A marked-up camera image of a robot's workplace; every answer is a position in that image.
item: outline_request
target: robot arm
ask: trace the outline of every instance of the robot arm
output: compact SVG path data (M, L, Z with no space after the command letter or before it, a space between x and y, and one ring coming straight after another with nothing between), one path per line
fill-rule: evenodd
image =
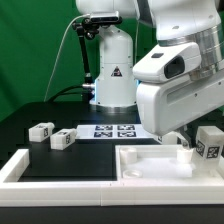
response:
M133 0L76 0L80 13L119 11L124 18L135 18L136 11Z
M146 131L163 136L224 104L224 38L216 0L149 0L158 45L133 69Z

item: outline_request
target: green backdrop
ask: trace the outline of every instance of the green backdrop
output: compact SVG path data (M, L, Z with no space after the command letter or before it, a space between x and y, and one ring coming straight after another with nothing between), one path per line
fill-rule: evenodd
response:
M78 15L74 0L0 1L0 120L23 104L44 100L62 36L69 22ZM136 25L134 19L128 19L120 28L135 41ZM137 59L155 44L155 30L140 25ZM90 68L96 77L99 72L97 38L87 45ZM78 38L71 29L50 94L82 82Z

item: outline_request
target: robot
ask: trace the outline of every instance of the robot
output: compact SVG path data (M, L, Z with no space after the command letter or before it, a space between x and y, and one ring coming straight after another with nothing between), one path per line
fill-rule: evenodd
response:
M118 10L124 18L136 17L157 29L158 45L133 68L134 78L141 81L136 97L146 131L163 136L224 104L221 1L77 0L76 4L83 14ZM115 67L112 61L107 63ZM109 102L105 88L99 87Z
M118 29L112 21L107 25L106 19L134 17L135 7L131 1L87 1L76 0L76 5L82 14L90 14L87 18L88 26L97 26L98 31L89 32L89 37L99 33L100 74L95 79L95 96L90 100L92 109L109 113L124 113L137 110L136 90L137 81L133 76L133 41L129 34Z

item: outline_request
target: block with marker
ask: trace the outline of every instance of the block with marker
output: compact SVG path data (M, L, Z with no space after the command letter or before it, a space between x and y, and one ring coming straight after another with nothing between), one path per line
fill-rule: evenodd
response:
M29 140L31 142L42 142L46 138L52 135L54 129L54 124L40 123L29 129Z
M51 136L51 149L63 150L75 142L76 129L62 129Z

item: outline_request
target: cable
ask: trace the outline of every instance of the cable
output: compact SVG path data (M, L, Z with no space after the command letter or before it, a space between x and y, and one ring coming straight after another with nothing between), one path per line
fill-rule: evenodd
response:
M52 103L59 96L76 95L76 94L83 94L83 93L88 93L88 92L86 92L86 91L80 91L80 92L61 93L61 94L55 95L54 97L51 97L47 102L48 103Z
M54 63L54 68L53 68L53 71L52 71L52 74L51 74L51 77L50 77L50 80L49 80L49 83L48 83L48 86L47 86L47 90L46 90L46 94L45 94L45 97L44 97L44 102L46 102L47 100L47 95L48 95L48 92L49 92L49 88L50 88L50 85L51 85L51 82L52 82L52 79L54 77L54 74L55 74L55 71L56 71L56 67L57 67L57 64L58 64L58 60L60 58L60 55L61 55L61 50L62 50L62 47L64 45L64 41L65 41L65 38L67 36L67 33L68 33L68 30L69 28L72 26L72 24L80 19L80 18L85 18L85 17L88 17L90 16L90 14L85 14L85 15L82 15L82 16L77 16L76 18L74 18L70 23L69 25L67 26L65 32L64 32L64 35L63 35L63 38L61 40L61 44L60 44L60 47L59 47L59 50L58 50L58 54L57 54L57 57L56 57L56 60L55 60L55 63Z
M135 64L137 63L137 51L138 51L138 34L139 34L139 20L136 26L136 36L135 36Z
M82 88L82 85L76 85L76 86L67 87L67 88L61 90L60 92L58 92L57 94L55 94L54 96L52 96L47 102L49 102L49 103L53 102L58 96L64 95L65 92L67 92L69 90L72 90L72 89L77 89L77 88Z

